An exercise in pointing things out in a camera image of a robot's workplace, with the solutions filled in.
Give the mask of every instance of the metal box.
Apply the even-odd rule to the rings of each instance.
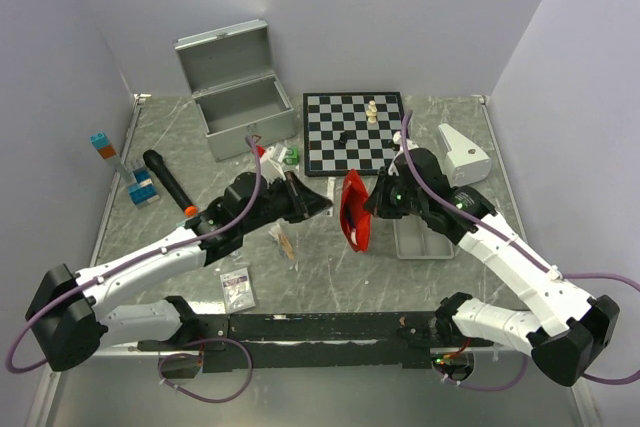
[[[213,157],[295,135],[291,102],[273,70],[267,23],[253,20],[175,43]]]

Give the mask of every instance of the black cylinder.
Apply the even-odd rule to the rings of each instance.
[[[169,172],[162,156],[155,150],[147,150],[142,154],[142,159],[147,168],[156,174],[160,183],[167,189],[167,192],[169,192],[173,200],[176,201],[176,204],[178,204],[178,207],[182,209],[184,214],[187,217],[194,216],[198,212],[198,209],[193,205],[193,202],[191,202],[191,199],[189,199],[185,191],[182,190],[182,187],[180,187],[180,184],[173,174]]]

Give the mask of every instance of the red fabric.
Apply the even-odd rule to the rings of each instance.
[[[369,248],[371,235],[371,214],[364,210],[363,204],[369,198],[367,188],[364,186],[358,172],[351,170],[344,178],[342,184],[342,201],[340,202],[340,226],[347,238],[347,242],[356,252],[364,252]],[[346,210],[351,214],[351,219],[356,229],[356,243],[351,240],[352,226],[349,223]]]

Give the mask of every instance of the white wall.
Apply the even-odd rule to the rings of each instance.
[[[264,17],[290,93],[495,86],[540,0],[84,0],[134,92],[185,94],[172,42]]]
[[[640,0],[543,0],[493,92],[527,235],[567,272],[640,280],[639,73]],[[622,309],[590,373],[635,372],[639,296],[612,282],[581,284]],[[640,384],[591,385],[605,426],[638,424]]]
[[[87,264],[113,171],[89,136],[120,145],[129,94],[79,0],[0,0],[0,352],[44,272]],[[42,358],[31,335],[17,356]],[[0,369],[2,425],[23,425],[40,371]]]

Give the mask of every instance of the box lid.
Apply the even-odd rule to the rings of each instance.
[[[185,37],[174,47],[194,98],[273,73],[264,20]]]

